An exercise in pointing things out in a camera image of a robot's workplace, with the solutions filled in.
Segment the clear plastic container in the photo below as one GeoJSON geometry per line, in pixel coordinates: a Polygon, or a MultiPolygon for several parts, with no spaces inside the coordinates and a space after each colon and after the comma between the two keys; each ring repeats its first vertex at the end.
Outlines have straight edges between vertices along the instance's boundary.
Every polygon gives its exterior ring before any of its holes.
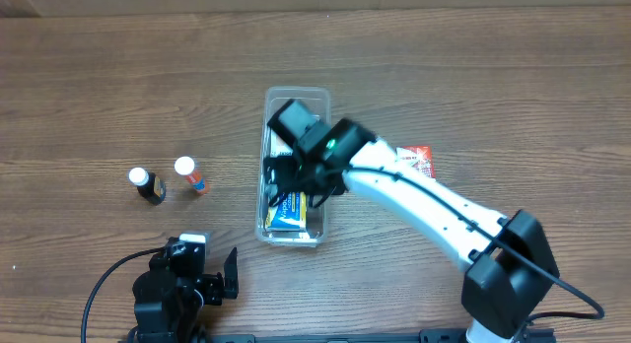
{"type": "Polygon", "coordinates": [[[267,91],[262,123],[255,232],[260,240],[271,244],[316,247],[327,235],[326,204],[314,208],[316,201],[312,197],[292,192],[277,205],[269,205],[277,191],[276,181],[280,179],[280,173],[271,169],[269,160],[291,155],[292,148],[271,131],[267,122],[289,100],[303,103],[315,119],[330,121],[330,95],[325,89],[272,87],[267,91]]]}

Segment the blue yellow Vapodrops box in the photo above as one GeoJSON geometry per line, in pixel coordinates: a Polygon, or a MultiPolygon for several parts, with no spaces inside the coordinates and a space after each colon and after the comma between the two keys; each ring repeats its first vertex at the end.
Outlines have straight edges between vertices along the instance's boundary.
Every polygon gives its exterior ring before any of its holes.
{"type": "Polygon", "coordinates": [[[270,207],[265,219],[268,231],[300,232],[307,227],[307,195],[303,192],[288,193],[277,207],[270,207]]]}

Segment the dark brown bottle white cap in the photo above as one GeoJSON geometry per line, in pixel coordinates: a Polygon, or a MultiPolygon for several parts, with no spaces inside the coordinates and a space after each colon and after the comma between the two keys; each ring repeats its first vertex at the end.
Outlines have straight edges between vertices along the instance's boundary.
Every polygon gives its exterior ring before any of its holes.
{"type": "Polygon", "coordinates": [[[166,185],[154,172],[133,168],[128,173],[128,179],[137,188],[140,196],[149,203],[159,205],[165,200],[166,185]]]}

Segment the orange tube white cap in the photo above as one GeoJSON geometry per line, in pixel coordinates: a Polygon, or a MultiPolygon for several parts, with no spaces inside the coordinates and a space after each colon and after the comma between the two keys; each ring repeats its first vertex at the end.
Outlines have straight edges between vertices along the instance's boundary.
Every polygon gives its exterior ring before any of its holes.
{"type": "Polygon", "coordinates": [[[186,181],[199,194],[206,194],[210,188],[206,178],[200,173],[196,162],[189,156],[182,156],[175,160],[175,172],[186,179],[186,181]]]}

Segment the red medicine box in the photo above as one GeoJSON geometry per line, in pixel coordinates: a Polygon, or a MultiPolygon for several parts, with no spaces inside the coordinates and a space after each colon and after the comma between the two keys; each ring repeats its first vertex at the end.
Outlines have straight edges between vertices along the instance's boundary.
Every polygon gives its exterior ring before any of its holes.
{"type": "Polygon", "coordinates": [[[430,146],[404,146],[395,149],[397,158],[409,164],[418,172],[436,178],[433,155],[430,146]]]}

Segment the white and blue medicine box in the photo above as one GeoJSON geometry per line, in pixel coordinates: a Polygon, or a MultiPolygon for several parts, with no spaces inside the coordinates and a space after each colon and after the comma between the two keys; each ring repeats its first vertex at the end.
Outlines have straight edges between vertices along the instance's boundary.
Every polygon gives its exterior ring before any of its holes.
{"type": "Polygon", "coordinates": [[[274,131],[271,131],[269,135],[269,156],[273,158],[291,156],[292,153],[292,147],[288,146],[274,131]]]}

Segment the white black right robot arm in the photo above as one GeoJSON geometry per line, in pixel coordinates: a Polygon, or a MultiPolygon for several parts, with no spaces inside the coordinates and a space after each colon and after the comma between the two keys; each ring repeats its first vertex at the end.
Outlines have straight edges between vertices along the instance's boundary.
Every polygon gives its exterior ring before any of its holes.
{"type": "Polygon", "coordinates": [[[281,192],[350,191],[398,215],[463,272],[461,303],[473,321],[467,342],[516,342],[559,275],[541,224],[477,205],[400,161],[387,142],[347,118],[268,121],[293,151],[276,168],[281,192]]]}

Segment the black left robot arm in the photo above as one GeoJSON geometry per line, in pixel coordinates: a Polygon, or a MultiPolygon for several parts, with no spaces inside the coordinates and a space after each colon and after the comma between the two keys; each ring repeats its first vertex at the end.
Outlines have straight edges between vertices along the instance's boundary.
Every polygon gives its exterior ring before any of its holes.
{"type": "Polygon", "coordinates": [[[137,342],[208,342],[198,321],[206,306],[219,306],[239,294],[238,251],[224,262],[224,271],[205,271],[208,237],[182,234],[170,238],[149,262],[149,270],[133,286],[137,342]]]}

